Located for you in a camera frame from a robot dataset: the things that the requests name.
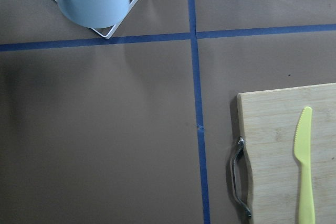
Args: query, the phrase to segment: handle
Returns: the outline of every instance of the handle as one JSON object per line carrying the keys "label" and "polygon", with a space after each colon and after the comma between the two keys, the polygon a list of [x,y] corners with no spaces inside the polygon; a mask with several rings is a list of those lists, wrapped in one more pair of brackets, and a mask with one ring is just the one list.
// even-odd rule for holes
{"label": "handle", "polygon": [[236,201],[243,207],[243,209],[244,209],[247,217],[251,218],[251,216],[252,216],[251,210],[249,209],[249,207],[238,196],[237,186],[236,186],[236,169],[235,169],[235,163],[236,163],[236,160],[237,160],[237,157],[239,156],[239,154],[244,151],[244,146],[245,146],[245,141],[240,136],[239,137],[239,141],[238,141],[238,149],[237,149],[235,155],[233,156],[232,163],[231,163],[231,168],[232,168],[232,184],[233,184],[234,196],[235,196]]}
{"label": "handle", "polygon": [[310,164],[302,164],[301,166],[299,224],[315,224]]}

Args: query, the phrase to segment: cutting board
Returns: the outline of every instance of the cutting board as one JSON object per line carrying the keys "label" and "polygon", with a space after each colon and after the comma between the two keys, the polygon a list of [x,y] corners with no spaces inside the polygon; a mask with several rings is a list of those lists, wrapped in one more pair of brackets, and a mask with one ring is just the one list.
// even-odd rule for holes
{"label": "cutting board", "polygon": [[241,93],[240,132],[249,174],[250,223],[297,223],[297,123],[312,107],[311,172],[316,224],[336,223],[336,83]]}

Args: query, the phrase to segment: cutting board handle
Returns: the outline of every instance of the cutting board handle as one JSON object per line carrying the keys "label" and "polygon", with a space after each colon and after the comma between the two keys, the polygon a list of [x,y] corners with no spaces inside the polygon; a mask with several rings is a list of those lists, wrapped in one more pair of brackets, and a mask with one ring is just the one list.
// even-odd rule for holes
{"label": "cutting board handle", "polygon": [[233,186],[234,197],[235,197],[236,201],[243,207],[247,217],[251,218],[252,212],[251,212],[250,208],[239,197],[238,192],[237,192],[237,185],[236,185],[236,180],[237,180],[236,179],[236,160],[237,160],[237,157],[240,155],[240,153],[244,153],[244,146],[245,146],[245,141],[240,136],[238,144],[237,144],[237,151],[235,152],[235,154],[232,158],[232,162],[231,162],[232,186]]}

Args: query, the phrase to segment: knife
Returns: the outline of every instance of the knife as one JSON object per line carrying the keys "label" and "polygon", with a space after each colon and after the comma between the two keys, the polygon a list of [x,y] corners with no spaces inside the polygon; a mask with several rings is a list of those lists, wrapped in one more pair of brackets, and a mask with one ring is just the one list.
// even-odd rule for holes
{"label": "knife", "polygon": [[311,118],[312,108],[305,107],[301,113],[294,140],[294,155],[301,165],[299,224],[315,224],[310,168]]}

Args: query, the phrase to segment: blue tape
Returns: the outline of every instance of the blue tape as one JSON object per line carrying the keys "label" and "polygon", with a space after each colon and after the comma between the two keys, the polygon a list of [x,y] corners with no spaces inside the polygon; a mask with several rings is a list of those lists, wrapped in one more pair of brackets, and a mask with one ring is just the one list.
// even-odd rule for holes
{"label": "blue tape", "polygon": [[291,34],[291,33],[309,33],[313,31],[334,31],[336,24],[327,25],[309,25],[309,26],[283,26],[268,28],[251,28],[219,31],[200,31],[197,33],[198,39],[240,37],[253,35],[271,35],[271,34]]}
{"label": "blue tape", "polygon": [[188,8],[189,8],[190,40],[191,40],[191,54],[192,54],[193,78],[194,78],[199,169],[201,173],[203,221],[204,224],[210,224],[208,178],[206,168],[203,109],[202,109],[202,96],[201,96],[201,78],[200,78],[200,63],[199,63],[200,61],[198,57],[198,43],[196,36],[195,0],[188,0]]}
{"label": "blue tape", "polygon": [[28,43],[0,45],[0,52],[63,48],[63,47],[85,47],[85,46],[100,46],[100,45],[113,45],[113,44],[129,44],[129,43],[143,43],[143,42],[156,42],[156,41],[187,40],[187,39],[190,39],[190,33],[113,37],[108,40],[102,38],[95,38],[95,39],[28,42]]}

